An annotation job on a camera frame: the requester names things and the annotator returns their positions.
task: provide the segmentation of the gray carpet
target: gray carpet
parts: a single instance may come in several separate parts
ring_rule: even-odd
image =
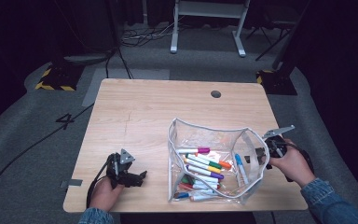
[[[135,78],[144,71],[155,71],[148,78],[255,82],[255,72],[270,69],[282,45],[255,62],[255,58],[268,47],[268,42],[261,32],[245,40],[251,31],[244,30],[241,39],[247,56],[240,58],[231,36],[233,29],[235,27],[185,30],[179,34],[176,54],[170,54],[170,36],[142,47],[122,47],[121,50]],[[274,31],[267,32],[272,37],[277,35]],[[67,113],[75,116],[92,104],[97,84],[105,75],[104,63],[94,64],[85,68],[77,91],[36,90],[34,87],[47,66],[41,66],[26,78],[27,93],[0,116],[0,170],[24,149],[57,130],[61,124],[55,122],[56,119]],[[108,68],[110,75],[114,71],[124,71],[117,55],[111,59]],[[358,208],[358,183],[324,127],[310,97],[307,80],[298,70],[292,73],[291,79],[298,96],[268,96],[278,124],[296,126],[284,136],[306,149],[316,175],[329,180],[341,196]],[[60,185],[63,180],[71,178],[91,111],[92,108],[86,110],[66,130],[57,131],[32,147],[2,174],[0,223],[78,222],[81,214],[68,214],[62,209],[65,189]],[[254,214],[257,223],[272,223],[270,212]],[[274,214],[277,223],[315,223],[308,211],[279,211]],[[119,214],[115,214],[117,223],[118,217]]]

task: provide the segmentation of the blue marker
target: blue marker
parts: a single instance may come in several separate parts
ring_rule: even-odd
[[[246,176],[245,169],[243,168],[240,155],[235,154],[235,161],[237,162],[238,167],[240,167],[241,175],[243,177],[243,182],[245,182],[245,185],[249,184],[249,180],[248,177]]]

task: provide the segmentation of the denim sleeve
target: denim sleeve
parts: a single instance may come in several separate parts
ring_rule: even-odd
[[[301,190],[310,211],[322,223],[358,223],[358,210],[337,195],[333,188],[316,178]]]
[[[113,224],[113,217],[98,208],[88,208],[84,211],[78,224]]]

